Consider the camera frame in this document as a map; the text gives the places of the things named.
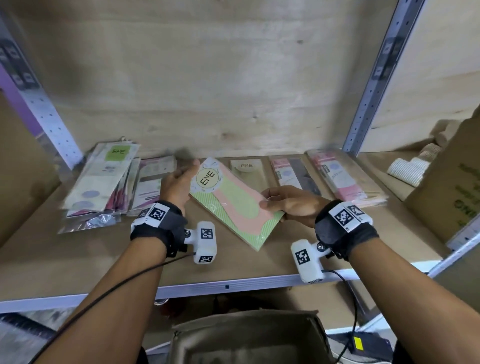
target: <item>forearm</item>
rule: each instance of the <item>forearm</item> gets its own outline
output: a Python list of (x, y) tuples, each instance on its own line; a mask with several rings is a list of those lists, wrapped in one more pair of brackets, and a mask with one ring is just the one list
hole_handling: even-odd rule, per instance
[[(73, 315), (122, 280), (162, 263), (165, 256), (159, 239), (135, 239)], [(114, 291), (73, 324), (37, 363), (135, 363), (160, 276), (161, 268), (155, 269)]]
[(416, 364), (480, 362), (480, 315), (380, 239), (350, 263)]

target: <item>right hand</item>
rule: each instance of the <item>right hand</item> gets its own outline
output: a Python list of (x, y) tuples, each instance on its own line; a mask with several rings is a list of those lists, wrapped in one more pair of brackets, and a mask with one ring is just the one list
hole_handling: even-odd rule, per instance
[(301, 222), (309, 228), (315, 227), (317, 215), (330, 203), (326, 198), (294, 186), (268, 188), (262, 195), (268, 200), (260, 202), (262, 209), (271, 212), (285, 211), (287, 220)]

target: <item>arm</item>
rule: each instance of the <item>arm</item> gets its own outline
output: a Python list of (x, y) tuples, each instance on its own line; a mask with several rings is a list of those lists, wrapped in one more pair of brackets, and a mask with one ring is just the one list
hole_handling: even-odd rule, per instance
[[(314, 227), (330, 202), (292, 186), (263, 192), (260, 207)], [(480, 314), (412, 266), (380, 239), (348, 257), (400, 342), (417, 364), (480, 363)]]
[[(185, 215), (190, 182), (199, 162), (166, 177), (160, 199)], [(122, 280), (165, 261), (167, 249), (158, 238), (138, 238), (75, 310), (70, 319)], [(161, 268), (145, 273), (100, 301), (50, 346), (37, 363), (135, 363), (152, 312)]]

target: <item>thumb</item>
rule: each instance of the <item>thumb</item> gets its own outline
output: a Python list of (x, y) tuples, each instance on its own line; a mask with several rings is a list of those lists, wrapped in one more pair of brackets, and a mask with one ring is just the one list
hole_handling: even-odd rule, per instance
[(186, 179), (188, 181), (191, 181), (193, 177), (198, 173), (198, 170), (200, 169), (200, 161), (198, 159), (193, 161), (193, 165), (188, 168), (185, 173), (182, 175), (182, 179)]
[(260, 202), (260, 208), (271, 212), (285, 211), (286, 206), (287, 200)]

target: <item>left hand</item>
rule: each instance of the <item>left hand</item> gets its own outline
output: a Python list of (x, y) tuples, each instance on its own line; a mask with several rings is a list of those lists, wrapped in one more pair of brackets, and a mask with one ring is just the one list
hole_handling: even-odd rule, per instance
[(193, 161), (193, 165), (176, 170), (162, 179), (160, 188), (160, 200), (168, 201), (178, 207), (185, 216), (185, 204), (190, 199), (190, 184), (192, 178), (200, 169), (200, 161)]

